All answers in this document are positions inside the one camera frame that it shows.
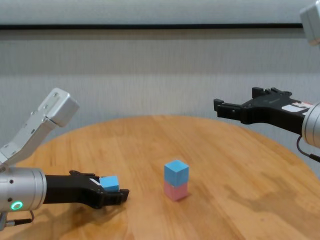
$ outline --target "white label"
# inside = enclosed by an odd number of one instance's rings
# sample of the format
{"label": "white label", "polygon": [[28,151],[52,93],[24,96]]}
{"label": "white label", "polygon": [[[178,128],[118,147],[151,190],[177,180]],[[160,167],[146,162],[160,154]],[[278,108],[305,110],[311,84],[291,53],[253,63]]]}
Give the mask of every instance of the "white label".
{"label": "white label", "polygon": [[101,186],[101,184],[100,184],[99,182],[97,182],[96,180],[94,180],[93,178],[90,178],[90,180],[91,180],[92,182],[94,182],[95,184]]}
{"label": "white label", "polygon": [[282,109],[291,113],[297,113],[306,109],[311,108],[312,105],[305,102],[294,102],[292,104],[283,106]]}

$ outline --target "round table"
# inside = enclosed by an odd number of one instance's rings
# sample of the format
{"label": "round table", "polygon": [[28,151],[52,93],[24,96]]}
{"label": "round table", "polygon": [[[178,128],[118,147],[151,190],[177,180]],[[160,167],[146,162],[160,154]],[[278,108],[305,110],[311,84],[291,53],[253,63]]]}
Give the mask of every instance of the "round table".
{"label": "round table", "polygon": [[[189,165],[189,196],[164,194],[164,165]],[[116,119],[39,147],[20,167],[117,175],[121,206],[44,204],[2,240],[316,240],[320,183],[288,149],[258,133],[187,116]],[[8,218],[26,215],[11,213]]]}

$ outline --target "stacked cubes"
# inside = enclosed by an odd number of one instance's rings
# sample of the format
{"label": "stacked cubes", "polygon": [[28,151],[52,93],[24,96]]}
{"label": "stacked cubes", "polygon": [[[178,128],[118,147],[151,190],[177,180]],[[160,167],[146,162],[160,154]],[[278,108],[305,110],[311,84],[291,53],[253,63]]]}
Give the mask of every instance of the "stacked cubes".
{"label": "stacked cubes", "polygon": [[164,165],[164,193],[173,201],[188,195],[189,166],[180,160]]}

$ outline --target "white wall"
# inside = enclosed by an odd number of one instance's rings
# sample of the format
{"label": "white wall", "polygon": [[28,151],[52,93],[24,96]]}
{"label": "white wall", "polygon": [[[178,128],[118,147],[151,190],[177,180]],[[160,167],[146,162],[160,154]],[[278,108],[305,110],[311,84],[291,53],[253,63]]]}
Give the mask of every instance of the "white wall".
{"label": "white wall", "polygon": [[0,24],[300,23],[315,0],[1,0]]}
{"label": "white wall", "polygon": [[[50,138],[126,116],[215,119],[214,98],[241,104],[254,86],[320,101],[319,78],[319,49],[302,29],[0,31],[0,144],[54,87],[69,91],[81,108]],[[293,133],[244,127],[297,153]],[[304,160],[320,176],[319,164]]]}

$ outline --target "blue cube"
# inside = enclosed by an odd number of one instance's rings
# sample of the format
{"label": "blue cube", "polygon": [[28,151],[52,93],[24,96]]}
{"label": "blue cube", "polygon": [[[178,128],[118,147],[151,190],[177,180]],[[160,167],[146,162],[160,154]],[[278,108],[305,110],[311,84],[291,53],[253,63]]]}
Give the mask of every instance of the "blue cube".
{"label": "blue cube", "polygon": [[180,160],[164,165],[164,180],[174,187],[179,187],[189,180],[189,166]]}
{"label": "blue cube", "polygon": [[100,184],[108,192],[118,192],[119,182],[117,176],[102,176],[99,178]]}

